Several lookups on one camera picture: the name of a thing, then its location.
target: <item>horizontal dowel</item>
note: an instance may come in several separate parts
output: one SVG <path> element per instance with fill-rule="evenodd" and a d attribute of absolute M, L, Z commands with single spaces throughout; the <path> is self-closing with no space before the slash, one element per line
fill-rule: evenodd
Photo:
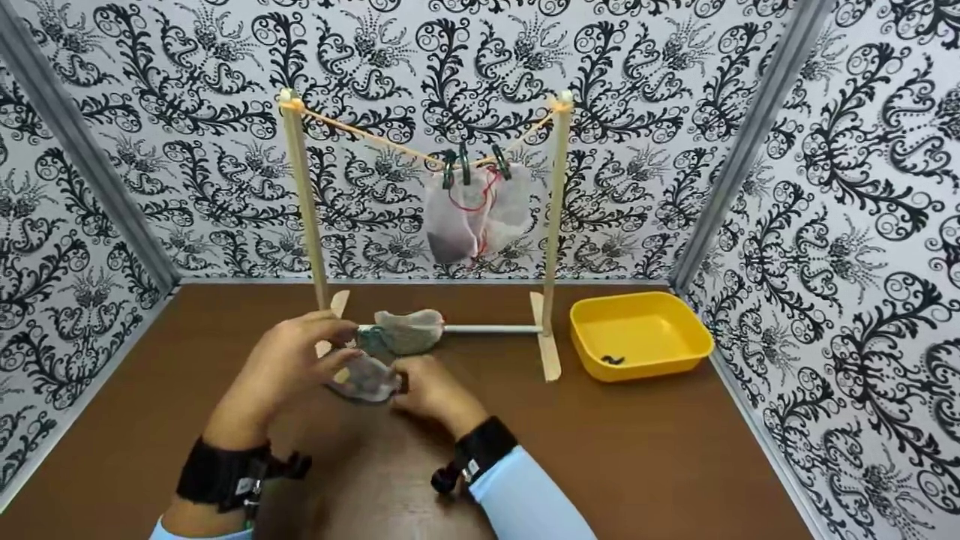
<path fill-rule="evenodd" d="M 373 325 L 360 325 L 366 330 Z M 540 333 L 543 327 L 537 325 L 444 325 L 446 333 Z"/>

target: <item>yellow bowl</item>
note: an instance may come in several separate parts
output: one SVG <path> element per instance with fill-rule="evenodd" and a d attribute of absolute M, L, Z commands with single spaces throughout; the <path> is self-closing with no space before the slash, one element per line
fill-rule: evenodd
<path fill-rule="evenodd" d="M 580 361 L 603 382 L 689 371 L 713 351 L 713 337 L 693 310 L 665 292 L 581 300 L 570 323 Z M 612 365 L 605 356 L 623 361 Z"/>

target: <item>brown tabletop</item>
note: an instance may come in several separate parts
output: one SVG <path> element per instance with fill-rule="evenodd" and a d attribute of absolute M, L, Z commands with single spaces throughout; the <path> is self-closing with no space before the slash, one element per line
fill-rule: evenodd
<path fill-rule="evenodd" d="M 451 324 L 532 324 L 520 285 L 362 285 L 346 317 L 439 309 Z M 436 356 L 511 427 L 600 539 L 809 538 L 723 383 L 693 372 L 604 384 L 568 337 L 580 298 L 560 287 L 564 374 L 545 383 L 531 336 L 457 335 Z M 7 511 L 6 538 L 146 538 L 210 409 L 259 335 L 312 309 L 309 285 L 187 285 L 124 360 Z M 327 391 L 293 404 L 272 437 L 312 454 L 304 482 L 272 486 L 258 538 L 488 539 L 482 512 L 438 500 L 430 474 L 451 442 L 386 407 Z"/>

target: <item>hand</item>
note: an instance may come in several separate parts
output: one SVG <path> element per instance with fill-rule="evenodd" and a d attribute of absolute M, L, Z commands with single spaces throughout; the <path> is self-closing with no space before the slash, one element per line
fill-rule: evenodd
<path fill-rule="evenodd" d="M 247 450 L 266 442 L 267 425 L 285 403 L 333 379 L 360 354 L 340 349 L 317 359 L 316 344 L 329 341 L 342 347 L 356 330 L 356 324 L 331 311 L 307 313 L 269 329 L 214 409 L 204 440 L 222 450 Z"/>
<path fill-rule="evenodd" d="M 394 408 L 432 418 L 459 440 L 490 418 L 487 410 L 433 356 L 410 356 L 394 362 L 405 374 L 408 391 L 394 396 Z"/>

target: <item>small gray cloth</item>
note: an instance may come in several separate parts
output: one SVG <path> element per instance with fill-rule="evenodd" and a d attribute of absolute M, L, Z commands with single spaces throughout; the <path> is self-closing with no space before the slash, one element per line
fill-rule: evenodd
<path fill-rule="evenodd" d="M 400 378 L 383 362 L 363 353 L 348 360 L 326 387 L 346 400 L 382 404 L 400 388 Z"/>
<path fill-rule="evenodd" d="M 397 356 L 422 355 L 433 349 L 444 335 L 444 317 L 435 309 L 421 309 L 408 315 L 378 311 L 373 314 L 373 321 L 376 323 L 373 328 L 379 329 L 384 345 Z"/>

